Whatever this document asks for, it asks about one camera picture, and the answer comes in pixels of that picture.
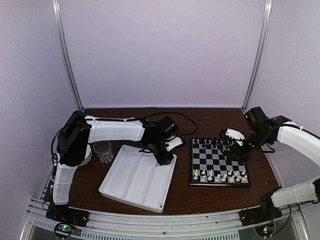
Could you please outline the black white chess board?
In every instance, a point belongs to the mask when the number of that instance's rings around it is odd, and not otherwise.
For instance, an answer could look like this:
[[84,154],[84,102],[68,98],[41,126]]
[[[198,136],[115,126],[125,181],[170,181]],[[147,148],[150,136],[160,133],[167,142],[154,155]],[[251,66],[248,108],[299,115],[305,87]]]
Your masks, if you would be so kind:
[[[248,168],[243,161],[228,160],[225,153],[230,150],[222,149],[192,149],[190,146],[190,166],[189,166],[189,185],[195,187],[241,187],[248,188],[251,186],[251,180],[248,172]],[[195,170],[199,170],[199,181],[194,181]],[[213,170],[213,181],[201,182],[202,171],[206,170],[206,176],[208,178],[209,170]],[[246,170],[247,182],[242,181],[241,172]],[[239,175],[234,175],[235,171],[239,171]],[[220,174],[220,182],[215,182],[215,177]],[[227,174],[227,179],[222,182],[222,177]],[[229,177],[234,176],[234,182],[229,182]],[[236,178],[241,177],[240,182],[236,182]]]

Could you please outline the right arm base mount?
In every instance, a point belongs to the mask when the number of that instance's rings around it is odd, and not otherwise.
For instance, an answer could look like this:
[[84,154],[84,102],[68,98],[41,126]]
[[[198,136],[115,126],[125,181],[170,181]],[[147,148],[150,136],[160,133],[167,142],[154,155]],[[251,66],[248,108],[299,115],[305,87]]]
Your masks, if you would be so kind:
[[276,232],[275,219],[283,215],[278,208],[265,211],[261,206],[243,208],[238,214],[243,227],[253,226],[255,233],[265,239]]

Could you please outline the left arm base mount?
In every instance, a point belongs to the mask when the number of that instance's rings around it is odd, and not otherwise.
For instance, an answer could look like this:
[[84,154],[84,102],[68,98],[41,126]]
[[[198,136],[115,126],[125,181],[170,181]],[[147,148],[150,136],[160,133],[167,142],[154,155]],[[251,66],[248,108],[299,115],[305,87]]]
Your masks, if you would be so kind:
[[87,226],[90,213],[84,210],[68,208],[66,212],[58,212],[58,210],[48,209],[45,217],[56,223],[53,227],[53,233],[59,239],[66,239],[73,234],[79,234],[80,228]]

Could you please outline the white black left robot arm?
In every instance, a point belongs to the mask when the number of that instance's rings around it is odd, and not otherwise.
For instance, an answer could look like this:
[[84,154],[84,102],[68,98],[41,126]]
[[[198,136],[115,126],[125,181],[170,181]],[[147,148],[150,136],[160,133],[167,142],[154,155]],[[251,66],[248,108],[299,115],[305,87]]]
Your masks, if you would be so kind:
[[72,218],[69,193],[74,174],[85,160],[87,147],[102,141],[132,141],[142,144],[143,153],[151,153],[159,165],[173,160],[172,150],[183,144],[176,135],[175,121],[165,116],[159,121],[145,117],[103,118],[74,111],[65,125],[57,131],[51,143],[54,165],[54,183],[51,202],[52,213],[61,222]]

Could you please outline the white knight chess piece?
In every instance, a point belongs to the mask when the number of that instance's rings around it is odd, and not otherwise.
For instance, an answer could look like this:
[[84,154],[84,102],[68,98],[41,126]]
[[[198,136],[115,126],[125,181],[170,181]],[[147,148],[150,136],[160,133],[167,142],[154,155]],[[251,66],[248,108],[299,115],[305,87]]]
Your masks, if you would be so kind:
[[207,176],[203,175],[200,179],[201,182],[207,182]]

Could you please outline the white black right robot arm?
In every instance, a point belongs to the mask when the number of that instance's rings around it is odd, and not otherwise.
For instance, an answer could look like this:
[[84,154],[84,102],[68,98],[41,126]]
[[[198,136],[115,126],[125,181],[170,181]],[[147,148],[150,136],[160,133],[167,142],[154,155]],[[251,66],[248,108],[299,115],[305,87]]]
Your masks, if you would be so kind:
[[[275,142],[287,145],[302,155],[320,163],[320,138],[297,125],[289,118],[278,115],[267,117],[261,107],[253,107],[244,114],[252,130],[248,136],[228,128],[219,133],[220,141],[231,141],[233,146],[225,156],[228,160],[248,161],[251,154],[263,145],[272,145]],[[256,210],[259,220],[268,220],[276,210],[293,204],[313,203],[320,201],[320,179],[314,177],[308,181],[290,187],[275,190],[261,199]]]

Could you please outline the white plastic compartment tray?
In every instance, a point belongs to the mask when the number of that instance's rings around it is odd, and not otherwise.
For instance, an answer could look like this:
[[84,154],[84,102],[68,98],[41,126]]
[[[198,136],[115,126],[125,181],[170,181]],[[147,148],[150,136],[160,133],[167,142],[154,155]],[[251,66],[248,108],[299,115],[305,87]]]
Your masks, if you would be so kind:
[[143,210],[162,213],[177,156],[159,165],[153,154],[122,145],[98,191],[109,199]]

